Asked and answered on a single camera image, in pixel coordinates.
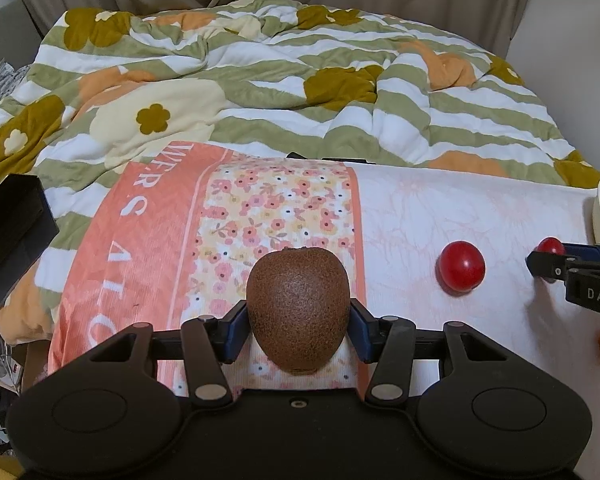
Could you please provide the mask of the red cherry tomato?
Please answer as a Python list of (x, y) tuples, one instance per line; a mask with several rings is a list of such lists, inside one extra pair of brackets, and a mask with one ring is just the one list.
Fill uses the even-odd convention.
[(563, 255), (566, 252), (564, 244), (558, 238), (552, 236), (543, 238), (535, 247), (535, 250), (554, 255)]
[(442, 249), (437, 260), (441, 283), (457, 294), (477, 288), (486, 276), (486, 262), (480, 250), (464, 240), (451, 242)]

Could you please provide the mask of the brown kiwi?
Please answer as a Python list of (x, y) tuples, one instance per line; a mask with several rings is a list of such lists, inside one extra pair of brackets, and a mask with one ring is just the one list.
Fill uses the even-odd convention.
[(346, 334), (348, 274), (324, 248), (271, 252), (249, 273), (246, 304), (264, 354), (286, 373), (312, 374), (330, 361)]

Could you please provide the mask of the pink floral tablecloth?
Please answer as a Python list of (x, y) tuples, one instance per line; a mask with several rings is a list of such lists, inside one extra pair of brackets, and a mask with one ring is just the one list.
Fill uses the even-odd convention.
[(532, 278), (544, 237), (592, 240), (593, 191), (430, 169), (262, 158), (172, 142), (116, 172), (73, 259), (50, 370), (119, 330), (176, 330), (289, 285), (269, 330), (227, 369), (245, 388), (364, 387), (338, 316), (313, 299), (354, 297), (425, 328), (462, 320), (563, 380), (592, 410), (578, 469), (600, 479), (600, 314)]

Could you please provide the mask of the black box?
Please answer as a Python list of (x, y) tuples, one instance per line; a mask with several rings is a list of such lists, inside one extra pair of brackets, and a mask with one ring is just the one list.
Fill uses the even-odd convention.
[(58, 233), (38, 177), (10, 174), (0, 183), (0, 307)]

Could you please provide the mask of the striped floral quilt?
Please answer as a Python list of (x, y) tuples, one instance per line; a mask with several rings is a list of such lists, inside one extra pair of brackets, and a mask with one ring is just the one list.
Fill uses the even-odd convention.
[(40, 178), (59, 232), (0, 310), (52, 336), (84, 233), (128, 162), (173, 141), (594, 188), (505, 60), (419, 22), (292, 0), (138, 16), (77, 8), (0, 93), (0, 182)]

